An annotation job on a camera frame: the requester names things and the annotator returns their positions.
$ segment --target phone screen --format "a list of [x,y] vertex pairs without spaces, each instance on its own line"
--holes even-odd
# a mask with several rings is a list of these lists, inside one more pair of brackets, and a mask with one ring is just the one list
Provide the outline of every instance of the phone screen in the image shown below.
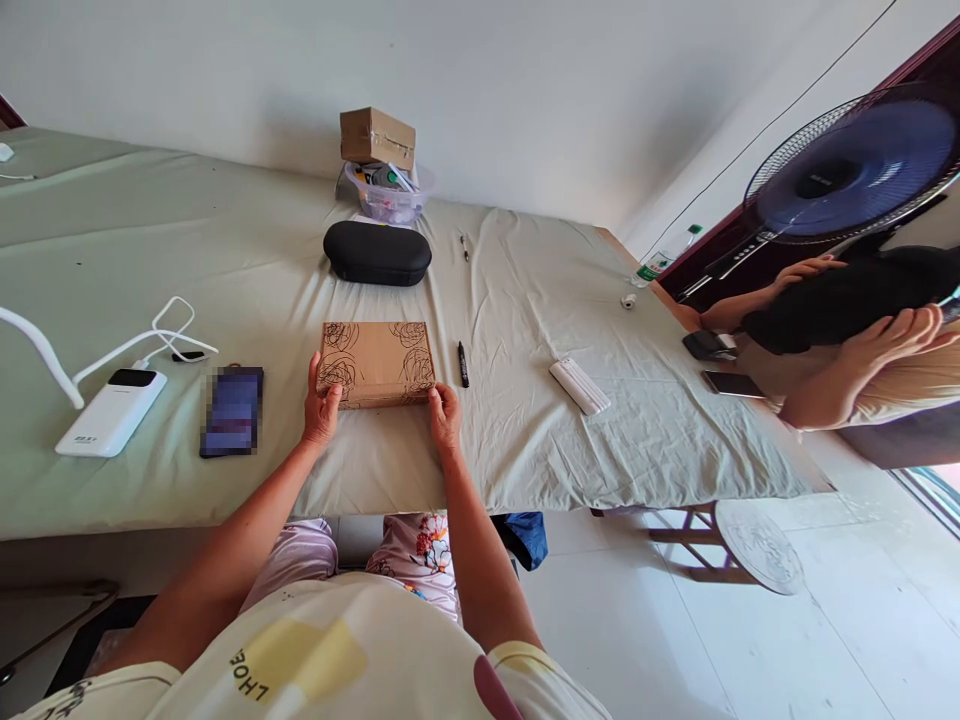
[[207,404],[200,457],[252,455],[262,398],[263,368],[221,368]]
[[721,395],[739,395],[741,397],[765,398],[766,395],[747,375],[736,373],[718,373],[704,371],[703,377],[716,392]]

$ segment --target human hand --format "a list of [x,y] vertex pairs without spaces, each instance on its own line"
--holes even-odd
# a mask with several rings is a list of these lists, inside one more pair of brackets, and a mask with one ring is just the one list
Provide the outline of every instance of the human hand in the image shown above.
[[819,275],[824,270],[829,270],[830,268],[846,266],[847,264],[845,262],[834,260],[833,255],[824,255],[820,258],[808,258],[798,263],[794,263],[793,265],[789,265],[781,270],[777,275],[777,279],[774,280],[773,284],[770,286],[770,289],[776,296],[794,283],[798,283],[804,278]]
[[840,348],[840,359],[879,369],[900,358],[938,350],[960,338],[960,333],[955,332],[938,335],[942,325],[943,311],[936,305],[919,310],[907,308],[896,318],[880,318],[847,340]]
[[453,388],[443,383],[427,391],[430,400],[430,429],[441,453],[460,449],[460,423],[463,413]]
[[337,432],[337,413],[343,386],[331,385],[321,397],[317,392],[317,368],[320,353],[315,352],[310,360],[310,376],[307,378],[307,399],[303,403],[303,435],[300,441],[320,448],[327,446]]

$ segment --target black zippered case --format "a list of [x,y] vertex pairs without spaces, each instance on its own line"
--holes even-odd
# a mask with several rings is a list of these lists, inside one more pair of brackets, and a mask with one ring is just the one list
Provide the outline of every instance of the black zippered case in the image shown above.
[[410,287],[423,280],[433,254],[415,230],[344,220],[323,238],[323,251],[341,280]]

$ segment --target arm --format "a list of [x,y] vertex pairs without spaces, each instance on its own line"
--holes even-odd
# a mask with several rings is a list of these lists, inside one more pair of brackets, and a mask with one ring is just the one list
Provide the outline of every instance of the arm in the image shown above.
[[460,451],[460,402],[451,388],[440,383],[429,397],[447,490],[450,551],[463,627],[484,652],[510,640],[543,650],[520,581]]
[[943,312],[936,305],[884,317],[847,340],[837,359],[787,396],[780,419],[798,430],[844,427],[857,398],[883,368],[900,358],[946,347],[960,335],[938,335]]
[[185,672],[236,619],[300,489],[336,431],[341,387],[332,386],[325,398],[317,395],[313,387],[319,362],[316,353],[300,442],[153,601],[101,673],[154,661]]
[[745,295],[734,295],[718,300],[700,316],[700,323],[707,330],[714,332],[732,332],[740,327],[744,315],[754,310],[762,310],[790,285],[804,278],[819,275],[824,270],[845,266],[846,263],[834,260],[833,255],[809,258],[795,263],[781,270],[772,285]]
[[700,315],[700,322],[707,330],[731,332],[740,327],[743,316],[754,310],[765,308],[777,296],[774,285],[754,290],[746,295],[718,300],[710,309]]

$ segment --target floral pants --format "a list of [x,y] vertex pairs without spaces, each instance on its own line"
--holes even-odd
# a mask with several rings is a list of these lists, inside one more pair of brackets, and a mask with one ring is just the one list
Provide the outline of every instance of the floral pants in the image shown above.
[[[240,612],[290,583],[333,577],[337,560],[337,545],[325,520],[284,525]],[[366,572],[392,578],[454,622],[458,620],[446,515],[384,517],[383,542],[370,557]]]

